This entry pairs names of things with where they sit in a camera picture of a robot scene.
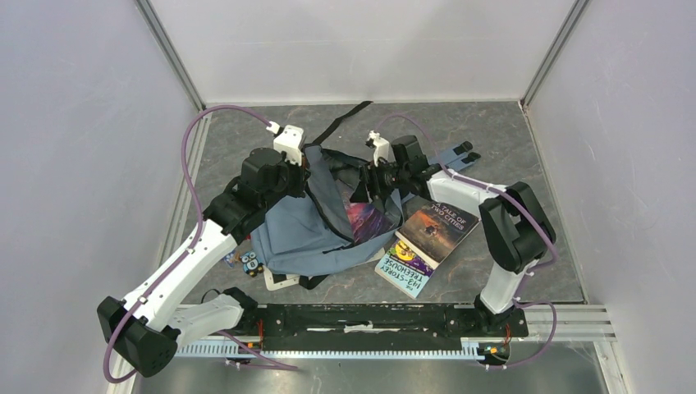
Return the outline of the purple galaxy cover book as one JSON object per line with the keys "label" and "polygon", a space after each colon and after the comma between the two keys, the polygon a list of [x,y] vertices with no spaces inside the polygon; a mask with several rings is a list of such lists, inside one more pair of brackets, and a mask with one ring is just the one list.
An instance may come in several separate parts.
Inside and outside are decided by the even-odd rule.
{"label": "purple galaxy cover book", "polygon": [[351,185],[338,181],[337,186],[352,230],[356,245],[363,244],[389,231],[398,224],[393,215],[387,215],[371,203],[353,203],[350,197],[354,193]]}

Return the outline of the blue grey backpack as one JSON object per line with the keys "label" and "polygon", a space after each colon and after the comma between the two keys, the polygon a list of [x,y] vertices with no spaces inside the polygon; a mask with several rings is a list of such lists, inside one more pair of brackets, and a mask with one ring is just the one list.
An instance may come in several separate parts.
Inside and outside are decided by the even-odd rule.
{"label": "blue grey backpack", "polygon": [[[267,213],[265,223],[250,235],[252,249],[260,263],[269,262],[275,256],[283,258],[302,252],[326,253],[355,247],[372,254],[379,247],[384,247],[404,224],[407,219],[405,202],[414,196],[391,193],[383,207],[371,204],[383,213],[393,215],[398,221],[396,229],[356,245],[337,182],[343,181],[355,190],[359,184],[359,168],[370,160],[322,146],[344,121],[368,105],[367,101],[356,105],[304,146],[310,170],[304,196],[282,199]],[[427,157],[430,163],[434,163],[436,158],[455,171],[470,166],[476,160],[468,141],[439,155]]]}

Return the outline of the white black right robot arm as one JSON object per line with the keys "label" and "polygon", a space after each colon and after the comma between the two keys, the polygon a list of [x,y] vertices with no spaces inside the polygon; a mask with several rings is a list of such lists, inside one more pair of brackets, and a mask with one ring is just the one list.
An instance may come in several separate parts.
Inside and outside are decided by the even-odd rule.
{"label": "white black right robot arm", "polygon": [[430,163],[418,139],[393,141],[370,131],[366,145],[373,158],[359,170],[354,203],[383,207],[392,193],[418,196],[462,209],[477,217],[494,260],[488,281],[475,301],[474,325],[485,335],[506,326],[506,313],[517,306],[525,277],[550,253],[556,259],[556,233],[531,187],[521,181],[497,185],[463,176],[440,158]]}

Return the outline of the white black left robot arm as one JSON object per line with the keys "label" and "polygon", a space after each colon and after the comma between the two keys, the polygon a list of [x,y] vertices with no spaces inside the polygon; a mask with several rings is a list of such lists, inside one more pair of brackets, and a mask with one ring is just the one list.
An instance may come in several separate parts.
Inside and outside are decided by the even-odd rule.
{"label": "white black left robot arm", "polygon": [[232,328],[244,335],[256,328],[257,311],[226,294],[198,306],[198,313],[190,318],[178,318],[175,313],[204,274],[264,223],[274,205],[287,196],[303,196],[308,179],[309,166],[300,149],[252,150],[240,175],[200,214],[188,241],[126,296],[101,301],[97,315],[108,344],[103,371],[110,383],[129,379],[110,374],[113,352],[134,373],[149,378],[163,370],[187,342],[219,330]]}

